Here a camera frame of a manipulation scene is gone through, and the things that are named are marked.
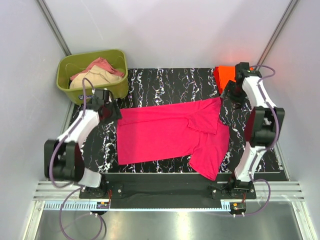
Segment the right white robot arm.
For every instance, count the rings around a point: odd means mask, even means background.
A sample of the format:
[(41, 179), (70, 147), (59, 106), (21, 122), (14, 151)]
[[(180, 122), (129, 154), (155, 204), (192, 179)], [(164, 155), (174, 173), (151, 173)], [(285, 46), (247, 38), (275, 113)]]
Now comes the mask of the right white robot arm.
[(240, 83), (230, 80), (221, 94), (222, 98), (226, 96), (239, 105), (248, 99), (252, 109), (244, 129), (244, 152), (234, 169), (236, 181), (227, 185), (228, 195), (236, 199), (245, 192), (243, 183), (253, 181), (261, 158), (277, 143), (285, 110), (271, 100), (258, 76), (246, 77)]

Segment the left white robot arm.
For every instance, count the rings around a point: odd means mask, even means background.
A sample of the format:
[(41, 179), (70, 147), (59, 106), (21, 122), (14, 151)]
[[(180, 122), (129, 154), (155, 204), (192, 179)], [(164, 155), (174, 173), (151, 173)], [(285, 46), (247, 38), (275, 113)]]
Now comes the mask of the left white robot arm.
[(94, 128), (121, 118), (116, 100), (92, 100), (84, 104), (64, 133), (44, 143), (45, 177), (57, 189), (76, 184), (90, 188), (95, 197), (103, 198), (108, 193), (105, 177), (85, 167), (81, 148)]

